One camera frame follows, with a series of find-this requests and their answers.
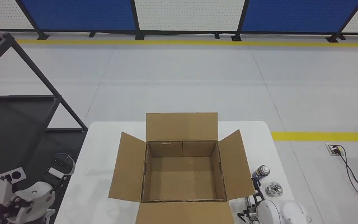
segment power outlet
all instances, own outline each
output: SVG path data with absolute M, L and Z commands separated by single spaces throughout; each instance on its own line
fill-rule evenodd
M 340 149 L 338 146 L 336 146 L 335 144 L 330 144 L 330 143 L 326 143 L 326 148 L 327 148 L 327 150 L 328 150 L 328 152 L 329 152 L 329 154 L 331 155 L 331 156 L 339 156 L 339 154 L 337 154 L 337 153 L 335 153 L 333 150 L 335 150 L 335 149 L 338 149 L 339 151 L 341 151 L 341 155 L 342 156 L 344 156 L 345 155 L 345 153 L 343 152 L 343 150 L 342 149 Z

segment plug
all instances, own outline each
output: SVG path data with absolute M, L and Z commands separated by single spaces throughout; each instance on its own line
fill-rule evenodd
M 335 148 L 333 151 L 334 153 L 338 154 L 338 155 L 342 155 L 341 151 L 338 149 L 338 146 L 336 146 L 337 148 Z

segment white table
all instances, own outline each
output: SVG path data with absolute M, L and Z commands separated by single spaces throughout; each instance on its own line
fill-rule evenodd
M 263 193 L 276 181 L 284 194 L 273 200 L 294 199 L 266 123 L 219 122 L 218 129 L 219 140 L 240 129 L 251 172 L 260 165 L 270 168 L 270 175 L 261 181 Z M 56 224 L 135 223 L 138 202 L 108 198 L 121 132 L 145 140 L 145 122 L 94 122 L 89 127 Z M 244 199 L 229 203 L 235 222 L 243 223 L 236 214 L 246 208 Z

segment blue partition panel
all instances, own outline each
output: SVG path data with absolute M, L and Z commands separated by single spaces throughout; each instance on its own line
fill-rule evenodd
M 358 0 L 250 0 L 243 32 L 337 32 Z
M 129 0 L 22 0 L 42 30 L 135 30 Z

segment white pegboard panel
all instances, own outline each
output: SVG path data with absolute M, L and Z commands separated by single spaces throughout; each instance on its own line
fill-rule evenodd
M 358 12 L 353 16 L 351 21 L 343 29 L 343 32 L 358 32 Z
M 0 0 L 0 30 L 33 29 L 15 0 Z
M 135 0 L 141 30 L 236 31 L 244 0 Z

